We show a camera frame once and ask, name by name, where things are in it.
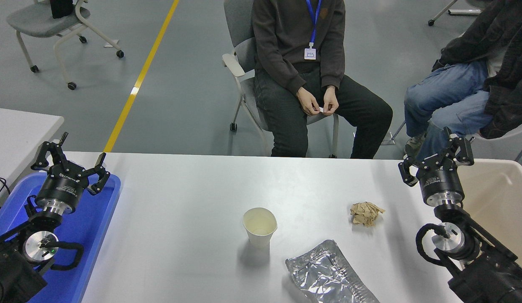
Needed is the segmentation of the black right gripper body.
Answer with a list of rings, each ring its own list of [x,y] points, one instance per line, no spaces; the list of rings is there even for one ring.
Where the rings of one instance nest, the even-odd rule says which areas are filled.
[[[424,201],[462,201],[465,197],[458,166],[453,163],[421,163],[417,165],[421,195]]]

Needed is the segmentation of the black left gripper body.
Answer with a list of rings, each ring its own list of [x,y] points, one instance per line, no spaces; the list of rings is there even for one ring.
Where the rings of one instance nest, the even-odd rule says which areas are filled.
[[[43,207],[45,201],[57,200],[69,207],[78,206],[84,189],[88,186],[88,177],[78,176],[84,170],[84,167],[70,162],[66,164],[66,168],[61,164],[52,165],[35,203]]]

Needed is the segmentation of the person's left hand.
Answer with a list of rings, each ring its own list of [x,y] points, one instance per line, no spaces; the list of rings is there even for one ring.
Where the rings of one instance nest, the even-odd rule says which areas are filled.
[[[323,115],[330,116],[336,112],[339,103],[336,97],[336,86],[328,85],[323,96]]]

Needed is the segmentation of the person's right hand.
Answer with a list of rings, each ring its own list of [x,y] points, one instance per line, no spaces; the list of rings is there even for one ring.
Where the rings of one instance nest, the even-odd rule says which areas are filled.
[[[306,115],[313,116],[320,113],[320,107],[316,98],[305,88],[299,88],[296,92],[296,98],[299,100],[300,107]]]

